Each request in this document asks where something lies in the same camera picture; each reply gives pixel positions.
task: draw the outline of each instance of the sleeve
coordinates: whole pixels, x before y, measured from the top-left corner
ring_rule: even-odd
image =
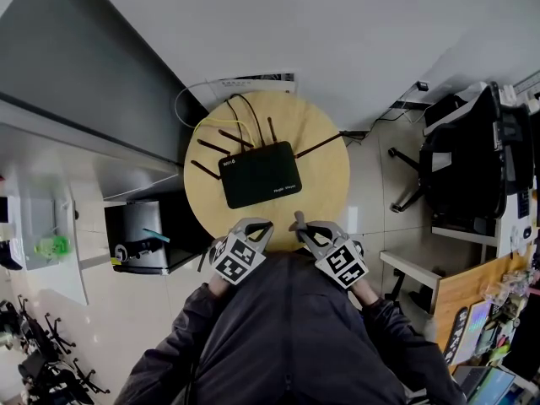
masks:
[[[192,362],[224,308],[204,283],[186,300],[171,334],[135,364],[115,405],[171,403],[186,386]]]
[[[435,405],[464,405],[465,395],[452,380],[439,346],[417,334],[388,300],[364,308],[365,327],[385,365],[413,392],[426,389]]]

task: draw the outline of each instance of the dark jacket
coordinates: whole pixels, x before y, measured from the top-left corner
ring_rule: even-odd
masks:
[[[435,404],[465,402],[438,346],[392,302],[360,315],[312,259],[274,253],[231,294],[195,290],[116,404],[184,403],[190,380],[189,402],[198,405],[403,404],[402,383],[427,389]]]

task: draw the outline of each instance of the desk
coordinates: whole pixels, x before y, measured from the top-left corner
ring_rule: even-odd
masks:
[[[251,102],[258,116],[267,144],[272,142],[267,124],[269,116],[273,120],[278,141],[289,141],[295,153],[338,132],[321,110],[292,94],[264,91],[248,93],[245,97]],[[257,126],[245,101],[235,97],[229,102],[238,118],[249,127],[255,144],[259,146]],[[234,115],[225,103],[212,111],[208,118],[233,120]],[[200,145],[198,138],[227,149],[232,154],[240,152],[240,145],[219,135],[218,128],[238,136],[238,127],[234,123],[204,122],[189,144],[184,168],[187,199],[198,221],[210,235],[226,235],[229,229],[243,218],[265,218],[274,224],[273,236],[267,249],[292,251],[303,246],[296,240],[294,233],[289,232],[295,211],[304,212],[306,221],[335,221],[338,218],[345,206],[349,180],[348,154],[341,138],[297,159],[302,181],[300,192],[248,207],[231,209],[227,206],[221,181],[215,180],[191,163],[196,160],[219,174],[218,160],[224,157],[220,152]],[[246,139],[244,127],[242,133]]]
[[[424,129],[424,135],[431,134],[439,125],[443,123],[450,123],[459,118],[462,118],[474,107],[478,98],[471,100],[461,108],[450,113],[448,116],[443,117],[432,125]],[[501,103],[504,105],[504,97],[501,96]],[[532,229],[532,233],[527,239],[520,241],[520,246],[527,245],[531,241],[534,241],[537,237],[537,230],[533,227],[535,224],[533,219],[536,218],[536,203],[532,200],[532,190],[529,191],[529,213],[523,218],[518,218],[518,196],[516,194],[509,195],[506,198],[505,213],[500,219],[497,219],[495,225],[494,235],[479,235],[470,232],[456,231],[449,228],[442,228],[433,226],[431,231],[434,234],[444,235],[446,237],[452,237],[460,240],[467,240],[481,245],[493,246],[497,248],[497,257],[507,255],[517,249],[516,244],[510,243],[510,236],[513,234],[513,230],[516,230],[517,235],[521,239],[524,231],[527,228]]]
[[[531,227],[532,233],[529,237],[521,242],[521,245],[527,245],[537,238],[537,227],[535,226],[534,218],[536,217],[537,204],[532,198],[533,190],[529,191],[529,214],[523,218],[518,218],[518,200],[517,194],[506,197],[506,210],[500,219],[497,219],[495,225],[495,235],[480,235],[464,231],[456,231],[441,227],[431,227],[433,234],[444,235],[454,239],[471,241],[481,245],[493,246],[497,248],[497,257],[508,255],[516,248],[511,244],[510,236],[512,230],[517,229],[520,236],[523,231]]]
[[[482,290],[499,282],[506,272],[526,268],[530,252],[529,246],[525,256],[503,256],[446,278],[387,251],[381,252],[381,260],[433,289],[431,313],[437,325],[436,342],[444,352],[457,312],[483,300]]]

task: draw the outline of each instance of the hand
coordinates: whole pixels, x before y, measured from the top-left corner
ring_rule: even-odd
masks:
[[[223,295],[229,289],[230,283],[221,278],[217,273],[214,273],[208,284],[208,289],[217,298],[223,297]]]
[[[353,283],[350,290],[362,306],[373,305],[379,299],[379,296],[371,289],[368,281],[363,278]]]

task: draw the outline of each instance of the chair wheel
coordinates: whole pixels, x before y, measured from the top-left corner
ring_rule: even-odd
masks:
[[[401,213],[402,212],[402,206],[398,205],[398,204],[390,204],[390,210],[394,213]]]

